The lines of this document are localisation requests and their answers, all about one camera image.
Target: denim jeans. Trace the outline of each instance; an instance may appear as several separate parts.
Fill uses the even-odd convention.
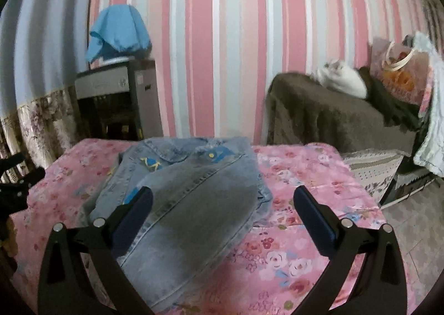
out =
[[[89,220],[152,190],[152,211],[117,261],[156,312],[201,287],[271,205],[247,138],[152,138],[120,160]]]

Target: bed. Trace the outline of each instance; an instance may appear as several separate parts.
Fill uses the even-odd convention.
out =
[[[29,208],[13,215],[18,244],[18,268],[12,283],[35,311],[39,268],[54,223],[76,226],[82,203],[112,173],[119,152],[132,143],[83,140],[47,169],[44,180],[30,191]],[[201,291],[175,304],[171,315],[290,314],[316,283],[328,259],[319,255],[292,206],[296,186],[305,184],[319,203],[359,226],[379,228],[385,218],[374,199],[353,177],[329,145],[255,146],[259,170],[273,193],[272,212],[255,226],[213,273]],[[363,257],[357,257],[334,306],[344,303],[357,278]],[[406,268],[409,313],[415,308]],[[99,299],[99,283],[93,281]]]

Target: striped wallpaper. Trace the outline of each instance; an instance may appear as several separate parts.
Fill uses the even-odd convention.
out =
[[[359,67],[375,36],[428,33],[421,0],[91,0],[90,25],[124,3],[152,38],[164,134],[179,137],[260,143],[279,72],[309,73],[331,59]]]

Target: hanging white cloth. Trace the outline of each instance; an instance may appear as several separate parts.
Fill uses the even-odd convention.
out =
[[[428,53],[429,65],[435,73],[430,124],[427,136],[413,162],[435,175],[444,177],[444,62],[425,34],[417,32],[413,46],[416,50]]]

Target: white rope handle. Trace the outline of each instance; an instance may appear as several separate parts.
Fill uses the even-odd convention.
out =
[[[382,60],[382,68],[389,72],[394,72],[400,68],[403,68],[410,61],[410,59],[412,59],[415,51],[412,48],[410,53],[405,58],[401,59],[401,61],[390,63],[390,51],[392,50],[394,45],[395,45],[394,41],[390,42],[387,52],[385,53],[385,59]]]

